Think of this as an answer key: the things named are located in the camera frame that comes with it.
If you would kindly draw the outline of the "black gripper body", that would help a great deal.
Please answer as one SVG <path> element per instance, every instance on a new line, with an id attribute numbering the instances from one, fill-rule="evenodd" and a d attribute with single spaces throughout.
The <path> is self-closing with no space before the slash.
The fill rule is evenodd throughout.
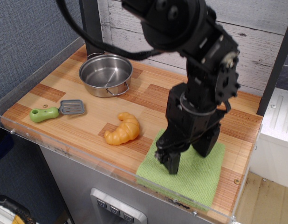
<path id="1" fill-rule="evenodd" d="M 174 86 L 167 102 L 166 118 L 168 126 L 157 140 L 157 152 L 181 153 L 186 151 L 201 136 L 214 127 L 220 127 L 220 120 L 225 111 L 214 110 L 208 115 L 198 115 L 188 112 L 182 107 L 186 84 Z"/>

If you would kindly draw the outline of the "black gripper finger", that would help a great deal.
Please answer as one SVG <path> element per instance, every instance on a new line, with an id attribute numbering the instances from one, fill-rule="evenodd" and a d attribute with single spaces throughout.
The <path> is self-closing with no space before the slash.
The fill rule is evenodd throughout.
<path id="1" fill-rule="evenodd" d="M 166 167 L 169 174 L 176 175 L 178 173 L 181 153 L 156 152 L 155 157 Z"/>
<path id="2" fill-rule="evenodd" d="M 219 137 L 220 127 L 214 127 L 205 132 L 199 140 L 192 144 L 193 148 L 202 156 L 207 157 Z"/>

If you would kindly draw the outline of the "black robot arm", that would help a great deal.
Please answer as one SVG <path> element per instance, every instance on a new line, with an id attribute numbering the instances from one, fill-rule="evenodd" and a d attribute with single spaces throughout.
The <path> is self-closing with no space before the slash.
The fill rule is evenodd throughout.
<path id="1" fill-rule="evenodd" d="M 229 99 L 240 87 L 238 45 L 203 0 L 124 0 L 122 6 L 140 19 L 155 50 L 187 60 L 187 82 L 170 90 L 168 126 L 156 143 L 156 158 L 175 175 L 182 152 L 193 147 L 206 157 L 218 139 Z"/>

